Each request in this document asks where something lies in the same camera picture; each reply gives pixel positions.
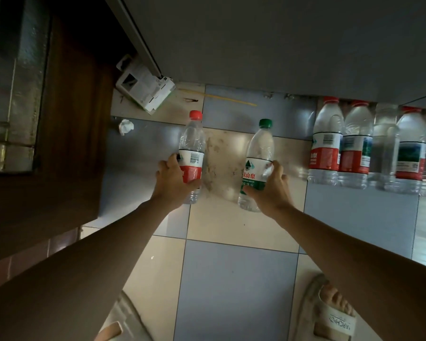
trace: forearm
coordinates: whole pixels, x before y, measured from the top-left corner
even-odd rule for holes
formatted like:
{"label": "forearm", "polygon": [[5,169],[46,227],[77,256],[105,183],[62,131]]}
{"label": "forearm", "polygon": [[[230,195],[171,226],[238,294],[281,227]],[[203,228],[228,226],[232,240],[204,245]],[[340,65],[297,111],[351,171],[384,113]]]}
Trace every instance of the forearm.
{"label": "forearm", "polygon": [[0,287],[0,340],[93,340],[168,212],[144,202]]}
{"label": "forearm", "polygon": [[[345,235],[292,206],[274,219],[384,341],[426,340],[426,267]],[[396,325],[388,323],[389,316]]]}

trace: person's left arm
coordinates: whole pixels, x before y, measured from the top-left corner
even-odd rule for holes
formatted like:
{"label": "person's left arm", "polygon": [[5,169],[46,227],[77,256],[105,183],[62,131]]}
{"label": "person's left arm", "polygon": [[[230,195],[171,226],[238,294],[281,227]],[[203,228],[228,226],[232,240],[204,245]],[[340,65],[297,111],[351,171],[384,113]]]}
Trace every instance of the person's left arm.
{"label": "person's left arm", "polygon": [[183,183],[176,154],[159,162],[150,200],[0,287],[0,340],[93,340],[143,249],[200,180]]}

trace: person's right arm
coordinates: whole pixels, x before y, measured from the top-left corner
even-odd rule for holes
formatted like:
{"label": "person's right arm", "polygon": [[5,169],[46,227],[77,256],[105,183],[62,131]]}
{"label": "person's right arm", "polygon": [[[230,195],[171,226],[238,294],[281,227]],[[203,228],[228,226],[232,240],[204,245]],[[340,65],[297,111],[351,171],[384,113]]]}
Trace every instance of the person's right arm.
{"label": "person's right arm", "polygon": [[283,167],[262,191],[244,186],[384,341],[426,340],[426,266],[346,235],[292,206]]}

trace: green and white label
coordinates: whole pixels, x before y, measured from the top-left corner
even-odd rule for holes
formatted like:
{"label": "green and white label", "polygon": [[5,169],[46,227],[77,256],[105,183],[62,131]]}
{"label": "green and white label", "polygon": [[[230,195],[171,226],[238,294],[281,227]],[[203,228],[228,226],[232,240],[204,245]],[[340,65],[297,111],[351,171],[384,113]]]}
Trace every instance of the green and white label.
{"label": "green and white label", "polygon": [[263,190],[267,182],[267,177],[270,176],[272,169],[273,165],[271,160],[246,158],[240,194],[246,195],[243,191],[244,185],[249,185],[257,190]]}

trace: hand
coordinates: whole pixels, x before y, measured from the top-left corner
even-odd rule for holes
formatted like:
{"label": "hand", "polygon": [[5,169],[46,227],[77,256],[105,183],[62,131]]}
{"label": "hand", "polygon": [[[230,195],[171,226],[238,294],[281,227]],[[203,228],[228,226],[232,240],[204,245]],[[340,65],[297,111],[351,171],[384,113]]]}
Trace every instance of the hand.
{"label": "hand", "polygon": [[177,162],[177,154],[172,154],[167,161],[158,163],[156,185],[150,200],[161,201],[168,212],[180,207],[188,194],[200,187],[201,180],[195,179],[183,183],[183,172]]}
{"label": "hand", "polygon": [[278,209],[293,204],[287,185],[288,177],[283,175],[283,170],[281,164],[274,160],[273,172],[268,177],[263,190],[256,190],[249,185],[243,187],[243,191],[256,201],[262,213],[270,218],[274,218]]}

